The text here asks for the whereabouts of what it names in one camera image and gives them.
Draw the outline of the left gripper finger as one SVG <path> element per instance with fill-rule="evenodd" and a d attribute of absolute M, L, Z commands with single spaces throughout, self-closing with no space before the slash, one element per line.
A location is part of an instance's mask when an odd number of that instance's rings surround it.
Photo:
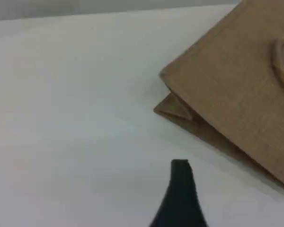
<path fill-rule="evenodd" d="M 206 227 L 187 159 L 171 161 L 170 181 L 151 227 Z"/>

